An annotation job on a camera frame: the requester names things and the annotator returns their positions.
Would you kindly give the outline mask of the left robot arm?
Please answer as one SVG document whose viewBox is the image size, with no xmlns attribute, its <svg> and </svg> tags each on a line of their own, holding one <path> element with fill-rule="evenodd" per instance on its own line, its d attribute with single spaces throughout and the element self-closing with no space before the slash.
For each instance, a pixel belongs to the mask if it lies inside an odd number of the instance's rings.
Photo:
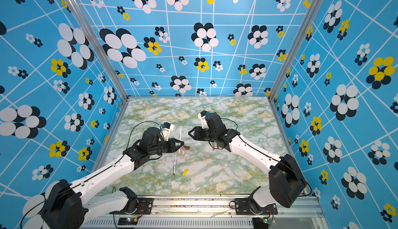
<svg viewBox="0 0 398 229">
<path fill-rule="evenodd" d="M 145 163 L 176 153 L 182 140 L 170 138 L 173 126 L 150 127 L 141 139 L 127 147 L 114 161 L 80 179 L 53 182 L 44 193 L 35 195 L 23 208 L 22 229 L 78 229 L 84 223 L 107 213 L 133 213 L 137 195 L 130 188 L 97 196 L 117 179 L 137 170 Z"/>
</svg>

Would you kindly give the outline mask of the yellow pen cap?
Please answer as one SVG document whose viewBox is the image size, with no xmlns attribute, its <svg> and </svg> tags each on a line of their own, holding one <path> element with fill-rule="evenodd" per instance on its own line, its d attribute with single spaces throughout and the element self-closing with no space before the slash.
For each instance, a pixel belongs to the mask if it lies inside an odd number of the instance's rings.
<svg viewBox="0 0 398 229">
<path fill-rule="evenodd" d="M 183 176 L 185 176 L 185 175 L 188 173 L 188 171 L 189 171 L 189 170 L 188 170 L 188 169 L 186 169 L 186 170 L 183 172 L 183 174 L 182 174 L 182 175 L 183 175 Z"/>
</svg>

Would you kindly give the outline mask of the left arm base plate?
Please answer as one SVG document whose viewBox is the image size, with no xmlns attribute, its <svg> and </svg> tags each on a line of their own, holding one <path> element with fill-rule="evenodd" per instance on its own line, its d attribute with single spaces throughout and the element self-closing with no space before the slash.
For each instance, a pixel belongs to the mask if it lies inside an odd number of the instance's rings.
<svg viewBox="0 0 398 229">
<path fill-rule="evenodd" d="M 121 211 L 113 211 L 110 214 L 120 214 L 120 215 L 147 215 L 151 214 L 153 208 L 154 199 L 147 197 L 139 197 L 136 202 L 128 204 L 128 209 L 123 209 Z"/>
</svg>

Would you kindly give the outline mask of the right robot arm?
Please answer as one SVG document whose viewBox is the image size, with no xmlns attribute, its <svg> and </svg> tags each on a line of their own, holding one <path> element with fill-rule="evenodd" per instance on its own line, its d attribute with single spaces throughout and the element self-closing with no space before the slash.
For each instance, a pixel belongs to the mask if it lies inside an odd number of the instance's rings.
<svg viewBox="0 0 398 229">
<path fill-rule="evenodd" d="M 195 141 L 215 143 L 220 149 L 237 154 L 268 176 L 268 185 L 256 188 L 248 197 L 248 205 L 254 214 L 270 211 L 269 205 L 279 204 L 290 208 L 304 190 L 309 187 L 297 161 L 290 154 L 271 153 L 245 138 L 238 130 L 227 128 L 217 113 L 202 111 L 198 114 L 201 125 L 188 132 Z"/>
</svg>

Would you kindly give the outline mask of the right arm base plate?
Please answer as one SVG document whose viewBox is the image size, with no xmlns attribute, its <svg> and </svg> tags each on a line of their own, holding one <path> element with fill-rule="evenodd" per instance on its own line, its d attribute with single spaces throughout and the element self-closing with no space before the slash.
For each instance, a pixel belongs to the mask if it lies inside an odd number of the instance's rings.
<svg viewBox="0 0 398 229">
<path fill-rule="evenodd" d="M 264 208 L 253 209 L 255 206 L 250 205 L 248 198 L 236 198 L 233 203 L 236 215 L 264 215 L 267 217 L 278 215 L 276 204 L 270 204 Z"/>
</svg>

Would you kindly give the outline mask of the white slim pen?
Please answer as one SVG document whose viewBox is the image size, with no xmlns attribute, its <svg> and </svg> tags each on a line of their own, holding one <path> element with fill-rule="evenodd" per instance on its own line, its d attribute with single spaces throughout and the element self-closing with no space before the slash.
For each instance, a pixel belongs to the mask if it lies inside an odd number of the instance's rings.
<svg viewBox="0 0 398 229">
<path fill-rule="evenodd" d="M 173 162 L 173 176 L 176 174 L 176 164 L 177 164 L 177 153 L 175 153 L 174 156 L 174 162 Z"/>
</svg>

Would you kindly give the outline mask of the white pen yellow tip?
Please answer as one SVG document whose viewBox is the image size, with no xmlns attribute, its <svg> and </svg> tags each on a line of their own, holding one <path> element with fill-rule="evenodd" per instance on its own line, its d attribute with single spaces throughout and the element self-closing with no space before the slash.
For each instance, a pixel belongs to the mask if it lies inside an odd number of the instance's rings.
<svg viewBox="0 0 398 229">
<path fill-rule="evenodd" d="M 181 139 L 182 139 L 182 128 L 179 129 L 179 140 L 181 141 Z M 181 153 L 182 152 L 181 152 L 181 147 L 180 147 L 178 150 L 178 154 L 181 154 Z"/>
</svg>

